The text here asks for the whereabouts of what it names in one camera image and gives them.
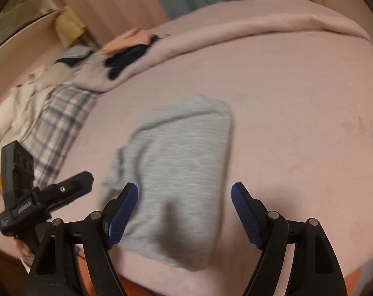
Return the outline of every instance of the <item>blue plaid cloth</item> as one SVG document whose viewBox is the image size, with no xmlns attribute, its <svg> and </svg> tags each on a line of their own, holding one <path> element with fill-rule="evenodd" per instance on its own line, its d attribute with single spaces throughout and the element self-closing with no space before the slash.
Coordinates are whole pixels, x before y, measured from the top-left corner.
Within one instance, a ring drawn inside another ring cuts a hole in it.
<svg viewBox="0 0 373 296">
<path fill-rule="evenodd" d="M 52 184 L 100 93 L 60 85 L 22 145 L 34 159 L 34 186 Z"/>
</svg>

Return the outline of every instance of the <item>gray towel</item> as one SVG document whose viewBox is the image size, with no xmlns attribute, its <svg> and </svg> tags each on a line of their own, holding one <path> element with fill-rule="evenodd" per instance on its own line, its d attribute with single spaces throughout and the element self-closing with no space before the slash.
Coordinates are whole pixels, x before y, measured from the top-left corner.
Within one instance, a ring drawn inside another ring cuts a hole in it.
<svg viewBox="0 0 373 296">
<path fill-rule="evenodd" d="M 139 189 L 122 248 L 192 271 L 207 267 L 219 230 L 231 126 L 228 105 L 204 96 L 143 118 L 103 182 L 104 203 L 127 182 Z"/>
</svg>

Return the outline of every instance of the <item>stain on sheet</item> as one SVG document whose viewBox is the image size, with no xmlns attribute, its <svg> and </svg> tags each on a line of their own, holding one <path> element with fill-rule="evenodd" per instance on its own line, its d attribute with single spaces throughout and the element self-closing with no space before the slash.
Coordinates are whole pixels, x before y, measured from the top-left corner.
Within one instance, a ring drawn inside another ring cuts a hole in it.
<svg viewBox="0 0 373 296">
<path fill-rule="evenodd" d="M 373 148 L 373 120 L 369 122 L 363 121 L 361 117 L 357 118 L 357 123 L 351 121 L 343 121 L 340 123 L 341 127 L 352 134 L 359 134 L 363 137 L 369 138 L 371 141 L 371 147 Z"/>
<path fill-rule="evenodd" d="M 355 227 L 351 230 L 351 232 L 349 233 L 349 236 L 348 236 L 348 240 L 350 242 L 352 242 L 352 243 L 355 242 L 356 233 L 359 232 L 359 228 L 360 228 L 360 224 L 356 223 Z"/>
</svg>

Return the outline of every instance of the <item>bed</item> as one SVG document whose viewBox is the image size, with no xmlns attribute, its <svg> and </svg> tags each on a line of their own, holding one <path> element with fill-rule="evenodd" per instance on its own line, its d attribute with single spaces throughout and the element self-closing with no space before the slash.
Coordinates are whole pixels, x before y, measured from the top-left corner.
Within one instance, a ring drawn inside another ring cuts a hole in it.
<svg viewBox="0 0 373 296">
<path fill-rule="evenodd" d="M 74 221 L 101 209 L 101 183 L 116 150 L 151 109 L 211 96 L 229 104 L 235 126 L 209 267 L 189 272 L 115 247 L 118 273 L 168 296 L 242 295 L 259 257 L 230 202 L 231 185 L 242 181 L 287 219 L 317 218 L 349 291 L 359 295 L 373 275 L 361 269 L 373 268 L 373 45 L 367 33 L 306 0 L 220 3 L 152 32 L 170 36 L 129 66 L 114 88 L 78 93 L 94 94 L 91 106 L 40 185 L 88 170 L 94 189 L 53 216 Z M 76 87 L 75 77 L 68 88 Z M 30 143 L 34 151 L 35 139 Z M 276 295 L 286 287 L 290 252 Z"/>
</svg>

